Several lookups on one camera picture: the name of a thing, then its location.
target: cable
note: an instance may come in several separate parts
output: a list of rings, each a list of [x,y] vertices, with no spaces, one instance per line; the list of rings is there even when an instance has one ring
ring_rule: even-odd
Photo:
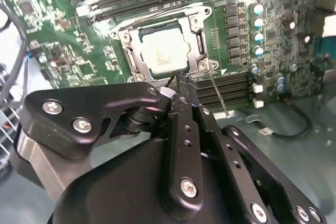
[[[307,116],[307,114],[303,110],[301,110],[299,107],[297,107],[295,104],[291,103],[290,101],[283,101],[283,102],[284,104],[286,104],[288,107],[293,109],[299,116],[301,116],[305,120],[306,127],[304,127],[304,129],[301,132],[294,134],[294,135],[282,135],[276,132],[272,132],[272,136],[276,138],[288,140],[291,138],[296,138],[296,137],[306,135],[308,132],[310,132],[311,129],[313,128],[313,124],[310,118]]]
[[[301,132],[299,132],[297,134],[294,134],[294,135],[282,135],[282,134],[276,133],[276,132],[272,131],[271,129],[268,129],[267,125],[261,120],[260,116],[251,114],[247,110],[241,110],[245,114],[248,114],[248,117],[245,119],[245,122],[246,123],[255,123],[260,128],[260,131],[268,132],[267,135],[272,135],[276,138],[280,138],[280,139],[283,139],[283,140],[291,140],[293,138],[301,137],[301,136],[304,136],[305,134],[309,133],[313,128],[313,124],[312,124],[310,118],[307,116],[307,114],[303,110],[301,110],[299,107],[297,107],[295,104],[291,103],[290,99],[282,98],[282,97],[279,97],[279,98],[286,106],[290,107],[292,110],[294,110],[299,116],[301,116],[305,120],[306,126],[304,127],[304,129]]]
[[[14,14],[12,14],[1,3],[0,3],[0,9],[8,16],[8,19],[14,24],[14,26],[16,27],[16,29],[19,32],[19,35],[20,35],[20,38],[21,38],[21,41],[22,41],[18,56],[16,57],[16,60],[14,62],[13,68],[10,71],[10,73],[8,75],[8,78],[5,82],[5,84],[3,85],[3,89],[0,93],[0,106],[2,106],[5,102],[5,98],[9,95],[9,92],[10,92],[12,86],[14,85],[16,79],[17,79],[17,76],[20,72],[22,63],[24,62],[24,59],[26,57],[28,39],[27,39],[26,32],[24,31],[23,27],[20,25],[20,22],[19,22],[18,18]]]

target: motherboard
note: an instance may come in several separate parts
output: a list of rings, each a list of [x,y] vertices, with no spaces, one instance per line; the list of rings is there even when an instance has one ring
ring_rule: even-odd
[[[54,88],[148,81],[183,71],[202,104],[231,108],[321,92],[307,29],[316,0],[0,0],[22,21]]]

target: screw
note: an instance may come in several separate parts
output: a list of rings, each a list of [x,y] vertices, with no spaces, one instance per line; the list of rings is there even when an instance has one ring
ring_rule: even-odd
[[[202,110],[206,115],[210,115],[210,111],[207,108],[202,108]]]
[[[42,108],[45,112],[51,115],[57,115],[63,110],[62,105],[54,101],[48,101],[43,103]]]
[[[181,180],[181,190],[185,196],[194,198],[197,194],[197,188],[191,180],[184,178]]]
[[[318,213],[312,209],[311,207],[309,208],[309,211],[311,213],[311,215],[313,215],[313,217],[318,221],[318,222],[322,222],[321,217],[318,215]]]
[[[239,136],[239,132],[235,129],[235,128],[231,128],[231,131],[233,134],[235,134],[236,136]]]
[[[306,211],[304,211],[303,208],[297,206],[297,207],[296,207],[296,210],[298,211],[299,216],[300,216],[304,221],[309,221],[309,216],[308,216],[308,214],[306,213]]]
[[[149,94],[152,94],[152,95],[157,95],[157,91],[155,90],[155,88],[147,88],[147,91]]]
[[[188,100],[186,99],[186,97],[180,97],[180,101],[184,104],[188,104]]]
[[[140,73],[136,73],[136,74],[135,74],[135,80],[136,80],[136,81],[144,81],[144,80],[145,80],[145,76],[143,76],[143,75],[140,74]]]
[[[91,123],[85,118],[77,118],[72,123],[73,128],[80,133],[88,133],[92,130]]]
[[[131,36],[129,34],[124,34],[122,36],[122,40],[125,42],[125,43],[129,43],[131,42]]]
[[[252,212],[254,216],[261,222],[261,223],[266,223],[267,221],[267,215],[265,211],[262,209],[261,206],[259,206],[256,203],[253,203],[251,205]]]
[[[296,72],[298,70],[298,66],[296,66],[296,64],[292,64],[289,67],[289,71],[291,72]]]

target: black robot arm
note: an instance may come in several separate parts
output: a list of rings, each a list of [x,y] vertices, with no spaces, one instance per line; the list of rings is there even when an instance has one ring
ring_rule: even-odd
[[[50,223],[327,223],[318,208],[233,125],[220,129],[177,73],[149,83],[27,96],[11,153],[20,174],[57,201]],[[92,169],[98,145],[151,138]]]

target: cpu socket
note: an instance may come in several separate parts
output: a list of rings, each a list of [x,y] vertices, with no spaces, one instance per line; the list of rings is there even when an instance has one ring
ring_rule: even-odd
[[[121,41],[132,77],[128,81],[149,81],[161,85],[176,71],[200,77],[218,68],[207,61],[204,23],[212,10],[193,5],[126,20],[111,33]]]

